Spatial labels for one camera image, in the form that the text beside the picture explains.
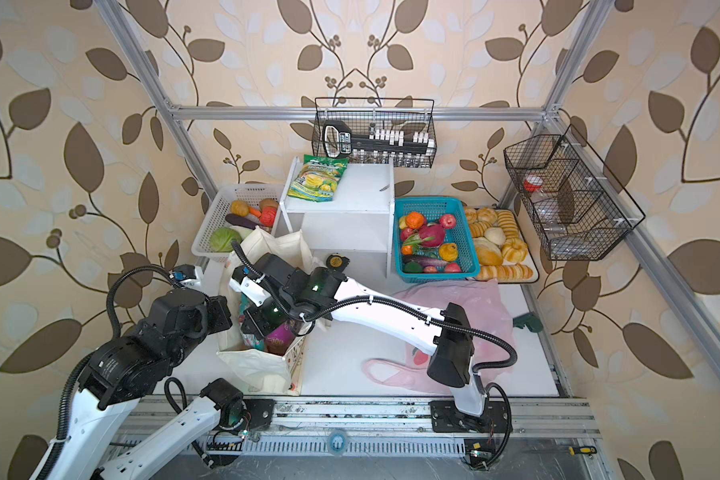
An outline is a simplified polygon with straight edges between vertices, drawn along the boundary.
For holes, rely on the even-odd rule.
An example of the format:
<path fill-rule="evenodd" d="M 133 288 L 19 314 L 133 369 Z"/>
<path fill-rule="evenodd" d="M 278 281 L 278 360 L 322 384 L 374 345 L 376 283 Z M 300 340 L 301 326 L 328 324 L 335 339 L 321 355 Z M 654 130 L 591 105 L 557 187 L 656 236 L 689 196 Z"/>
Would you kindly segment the purple grape candy bag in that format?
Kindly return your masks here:
<path fill-rule="evenodd" d="M 273 355 L 284 356 L 295 338 L 290 325 L 283 323 L 265 337 L 266 351 Z"/>

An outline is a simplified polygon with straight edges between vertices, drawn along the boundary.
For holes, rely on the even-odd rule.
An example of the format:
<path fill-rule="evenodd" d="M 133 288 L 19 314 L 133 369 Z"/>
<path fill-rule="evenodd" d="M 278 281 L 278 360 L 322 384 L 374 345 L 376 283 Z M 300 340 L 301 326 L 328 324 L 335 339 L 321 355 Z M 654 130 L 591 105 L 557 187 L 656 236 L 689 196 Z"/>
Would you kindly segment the teal red snack bag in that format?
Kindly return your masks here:
<path fill-rule="evenodd" d="M 264 338 L 258 338 L 254 334 L 242 334 L 243 343 L 247 348 L 255 349 L 267 353 L 266 340 Z"/>

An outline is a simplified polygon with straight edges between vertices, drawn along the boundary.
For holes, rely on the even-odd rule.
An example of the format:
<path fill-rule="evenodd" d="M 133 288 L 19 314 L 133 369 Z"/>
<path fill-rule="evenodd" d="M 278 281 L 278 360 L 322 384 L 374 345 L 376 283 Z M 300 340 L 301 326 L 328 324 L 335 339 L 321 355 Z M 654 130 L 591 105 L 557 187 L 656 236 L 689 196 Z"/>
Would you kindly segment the cream canvas tote bag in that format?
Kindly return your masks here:
<path fill-rule="evenodd" d="M 246 258 L 257 269 L 280 258 L 309 274 L 321 265 L 301 232 L 275 237 L 261 229 L 241 244 Z M 296 335 L 300 324 L 290 319 L 272 300 L 257 304 L 237 290 L 247 269 L 231 252 L 224 263 L 219 291 L 234 315 L 231 329 L 219 338 L 217 356 L 231 369 L 236 385 L 248 394 L 301 394 L 306 338 Z"/>

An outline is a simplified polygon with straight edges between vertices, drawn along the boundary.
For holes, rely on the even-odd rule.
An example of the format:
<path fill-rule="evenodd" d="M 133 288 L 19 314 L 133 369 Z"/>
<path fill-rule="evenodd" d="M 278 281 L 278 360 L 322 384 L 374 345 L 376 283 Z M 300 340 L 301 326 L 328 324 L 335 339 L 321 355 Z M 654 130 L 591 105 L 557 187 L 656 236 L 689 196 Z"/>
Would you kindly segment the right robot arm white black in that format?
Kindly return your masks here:
<path fill-rule="evenodd" d="M 243 333 L 263 340 L 285 326 L 302 337 L 320 320 L 369 327 L 428 355 L 427 375 L 449 389 L 459 428 L 483 433 L 495 426 L 489 413 L 492 390 L 501 397 L 503 414 L 512 414 L 505 390 L 495 382 L 483 382 L 480 373 L 513 366 L 517 352 L 500 337 L 473 328 L 462 306 L 412 305 L 373 291 L 341 270 L 318 267 L 306 273 L 272 253 L 251 261 L 239 242 L 233 242 L 232 248 L 241 264 L 234 269 L 230 286 L 249 302 L 243 312 Z"/>

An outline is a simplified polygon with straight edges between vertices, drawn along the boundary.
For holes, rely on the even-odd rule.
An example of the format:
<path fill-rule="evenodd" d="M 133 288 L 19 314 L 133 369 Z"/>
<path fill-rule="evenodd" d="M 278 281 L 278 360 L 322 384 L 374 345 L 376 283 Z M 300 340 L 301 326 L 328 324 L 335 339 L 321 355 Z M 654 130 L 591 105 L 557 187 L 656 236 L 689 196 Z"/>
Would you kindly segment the yellow black tape measure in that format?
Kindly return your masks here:
<path fill-rule="evenodd" d="M 343 273 L 348 267 L 350 260 L 339 254 L 330 254 L 326 258 L 326 267 L 332 271 Z"/>

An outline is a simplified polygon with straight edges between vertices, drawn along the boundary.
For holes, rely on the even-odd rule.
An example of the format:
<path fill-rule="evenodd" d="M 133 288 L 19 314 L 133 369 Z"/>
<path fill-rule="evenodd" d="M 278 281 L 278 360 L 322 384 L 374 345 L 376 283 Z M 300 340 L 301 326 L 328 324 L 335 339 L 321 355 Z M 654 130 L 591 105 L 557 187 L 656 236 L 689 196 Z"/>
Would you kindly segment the red tomato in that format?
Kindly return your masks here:
<path fill-rule="evenodd" d="M 276 222 L 277 211 L 276 207 L 263 207 L 259 216 L 260 223 L 269 228 L 273 227 Z"/>

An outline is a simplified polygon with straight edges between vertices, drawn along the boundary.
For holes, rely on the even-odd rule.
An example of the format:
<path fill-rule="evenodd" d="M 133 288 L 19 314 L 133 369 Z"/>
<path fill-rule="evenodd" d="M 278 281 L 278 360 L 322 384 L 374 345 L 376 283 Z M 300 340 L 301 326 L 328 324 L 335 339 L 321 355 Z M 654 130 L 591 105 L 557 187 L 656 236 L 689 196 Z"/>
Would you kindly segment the white two-tier shelf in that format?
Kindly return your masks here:
<path fill-rule="evenodd" d="M 316 250 L 381 254 L 382 272 L 388 276 L 394 207 L 393 167 L 351 163 L 330 202 L 310 202 L 282 193 L 275 229 L 300 231 Z"/>

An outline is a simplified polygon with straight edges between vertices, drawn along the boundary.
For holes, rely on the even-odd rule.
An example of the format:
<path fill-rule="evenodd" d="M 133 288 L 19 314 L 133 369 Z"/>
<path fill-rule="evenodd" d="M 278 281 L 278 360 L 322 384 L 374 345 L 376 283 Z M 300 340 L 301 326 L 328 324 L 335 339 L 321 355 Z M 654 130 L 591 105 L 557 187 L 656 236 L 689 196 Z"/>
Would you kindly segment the yellow green snack bag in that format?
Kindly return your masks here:
<path fill-rule="evenodd" d="M 305 155 L 287 196 L 317 203 L 331 202 L 348 165 L 346 158 Z"/>

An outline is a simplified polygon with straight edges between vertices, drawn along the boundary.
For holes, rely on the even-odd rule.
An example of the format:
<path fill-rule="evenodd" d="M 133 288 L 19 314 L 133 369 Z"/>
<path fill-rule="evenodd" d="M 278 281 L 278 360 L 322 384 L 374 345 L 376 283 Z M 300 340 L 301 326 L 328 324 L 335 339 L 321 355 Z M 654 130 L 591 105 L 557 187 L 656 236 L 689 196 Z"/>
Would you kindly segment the orange fruit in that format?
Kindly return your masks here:
<path fill-rule="evenodd" d="M 407 228 L 416 230 L 427 223 L 426 218 L 419 212 L 411 212 L 404 217 Z"/>

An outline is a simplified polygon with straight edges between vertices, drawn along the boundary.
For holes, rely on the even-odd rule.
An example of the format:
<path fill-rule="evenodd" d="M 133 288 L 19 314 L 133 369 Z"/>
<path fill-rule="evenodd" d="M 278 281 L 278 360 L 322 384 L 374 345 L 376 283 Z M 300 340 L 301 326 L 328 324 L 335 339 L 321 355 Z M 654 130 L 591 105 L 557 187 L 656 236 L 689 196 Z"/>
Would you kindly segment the pink dragon fruit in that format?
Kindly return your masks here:
<path fill-rule="evenodd" d="M 421 227 L 417 234 L 419 245 L 423 248 L 435 248 L 441 246 L 445 241 L 446 232 L 440 224 L 433 224 Z"/>

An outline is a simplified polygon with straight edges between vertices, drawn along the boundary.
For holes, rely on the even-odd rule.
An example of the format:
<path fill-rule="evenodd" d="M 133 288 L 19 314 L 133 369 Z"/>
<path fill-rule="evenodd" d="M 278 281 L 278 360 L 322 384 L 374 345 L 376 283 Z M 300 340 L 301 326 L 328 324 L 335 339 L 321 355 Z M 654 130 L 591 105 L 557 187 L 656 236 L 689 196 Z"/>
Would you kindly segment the teal plastic fruit basket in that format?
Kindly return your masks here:
<path fill-rule="evenodd" d="M 407 283 L 477 276 L 478 257 L 461 201 L 452 197 L 395 200 L 395 268 Z"/>

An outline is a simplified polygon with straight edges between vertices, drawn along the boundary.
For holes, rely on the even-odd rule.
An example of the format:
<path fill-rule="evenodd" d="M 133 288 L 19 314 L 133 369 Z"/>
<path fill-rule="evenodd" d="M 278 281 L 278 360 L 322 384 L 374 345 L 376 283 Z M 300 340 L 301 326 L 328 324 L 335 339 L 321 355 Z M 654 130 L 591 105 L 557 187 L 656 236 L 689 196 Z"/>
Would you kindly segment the red apple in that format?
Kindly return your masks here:
<path fill-rule="evenodd" d="M 445 230 L 450 230 L 456 227 L 457 219 L 453 214 L 444 214 L 439 219 L 440 226 Z"/>

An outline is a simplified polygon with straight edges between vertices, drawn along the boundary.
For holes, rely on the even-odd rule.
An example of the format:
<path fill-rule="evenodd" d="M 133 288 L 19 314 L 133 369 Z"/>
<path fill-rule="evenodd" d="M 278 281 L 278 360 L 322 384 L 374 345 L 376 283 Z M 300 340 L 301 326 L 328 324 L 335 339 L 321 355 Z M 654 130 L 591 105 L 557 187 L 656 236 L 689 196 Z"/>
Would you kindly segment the green tape dispenser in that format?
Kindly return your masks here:
<path fill-rule="evenodd" d="M 517 329 L 525 329 L 532 333 L 541 333 L 544 331 L 544 324 L 538 316 L 532 312 L 528 312 L 513 318 L 513 327 Z"/>

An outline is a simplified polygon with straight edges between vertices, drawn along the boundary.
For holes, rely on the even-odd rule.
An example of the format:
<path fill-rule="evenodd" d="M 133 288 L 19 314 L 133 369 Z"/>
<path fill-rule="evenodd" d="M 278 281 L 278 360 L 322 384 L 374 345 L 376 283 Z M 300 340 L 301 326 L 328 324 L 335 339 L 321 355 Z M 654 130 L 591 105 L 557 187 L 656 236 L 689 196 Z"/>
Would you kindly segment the plastic bottle red cap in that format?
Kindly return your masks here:
<path fill-rule="evenodd" d="M 529 194 L 529 200 L 544 233 L 559 237 L 566 233 L 560 214 L 561 206 L 554 192 L 548 192 L 544 187 L 544 180 L 538 175 L 527 175 L 523 186 Z"/>

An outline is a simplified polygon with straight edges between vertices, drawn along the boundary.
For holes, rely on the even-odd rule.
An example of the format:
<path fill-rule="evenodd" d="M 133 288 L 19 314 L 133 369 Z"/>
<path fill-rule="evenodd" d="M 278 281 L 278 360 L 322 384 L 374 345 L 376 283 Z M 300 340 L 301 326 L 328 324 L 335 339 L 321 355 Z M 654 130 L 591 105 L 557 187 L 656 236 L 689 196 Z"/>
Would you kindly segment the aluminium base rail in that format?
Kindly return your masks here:
<path fill-rule="evenodd" d="M 601 433 L 588 402 L 514 398 L 489 402 L 480 419 L 444 398 L 257 396 L 239 433 L 200 435 L 212 455 L 459 457 L 478 442 L 572 441 L 590 446 Z"/>

